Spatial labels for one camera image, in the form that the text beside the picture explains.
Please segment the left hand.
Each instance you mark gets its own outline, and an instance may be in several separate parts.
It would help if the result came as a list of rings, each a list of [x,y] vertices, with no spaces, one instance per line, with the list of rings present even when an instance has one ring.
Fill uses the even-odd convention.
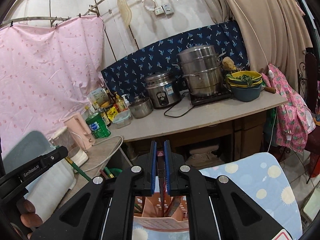
[[[14,202],[12,207],[11,226],[19,239],[30,239],[33,232],[43,224],[42,218],[36,213],[33,203],[25,198]]]

